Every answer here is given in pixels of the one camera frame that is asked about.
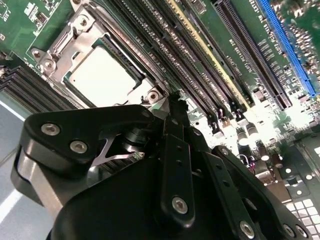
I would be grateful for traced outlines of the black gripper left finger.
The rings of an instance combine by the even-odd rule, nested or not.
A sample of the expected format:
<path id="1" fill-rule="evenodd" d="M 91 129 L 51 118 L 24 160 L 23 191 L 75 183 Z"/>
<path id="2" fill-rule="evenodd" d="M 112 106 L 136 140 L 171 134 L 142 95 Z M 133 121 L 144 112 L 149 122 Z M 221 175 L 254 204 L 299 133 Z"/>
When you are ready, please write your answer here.
<path id="1" fill-rule="evenodd" d="M 191 156 L 177 93 L 167 107 L 121 105 L 29 116 L 13 171 L 17 190 L 40 203 L 53 224 L 75 196 L 143 160 Z"/>

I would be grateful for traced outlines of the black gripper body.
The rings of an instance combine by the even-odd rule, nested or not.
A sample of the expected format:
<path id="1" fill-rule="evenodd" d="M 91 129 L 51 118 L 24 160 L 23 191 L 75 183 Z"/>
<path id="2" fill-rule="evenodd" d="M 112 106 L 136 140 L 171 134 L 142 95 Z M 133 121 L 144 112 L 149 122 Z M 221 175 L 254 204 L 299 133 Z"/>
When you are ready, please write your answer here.
<path id="1" fill-rule="evenodd" d="M 52 240 L 223 240 L 217 201 L 192 156 L 142 160 L 73 197 Z"/>

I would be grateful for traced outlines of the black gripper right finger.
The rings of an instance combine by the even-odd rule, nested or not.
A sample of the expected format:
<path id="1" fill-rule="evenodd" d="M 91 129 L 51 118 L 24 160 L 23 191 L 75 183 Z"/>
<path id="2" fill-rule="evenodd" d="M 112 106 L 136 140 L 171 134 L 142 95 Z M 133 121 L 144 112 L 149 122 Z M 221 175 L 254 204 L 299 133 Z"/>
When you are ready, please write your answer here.
<path id="1" fill-rule="evenodd" d="M 223 240 L 309 240 L 307 228 L 223 146 L 210 149 L 202 133 L 191 126 L 186 101 L 178 113 L 190 141 L 192 163 L 200 170 L 217 201 Z"/>

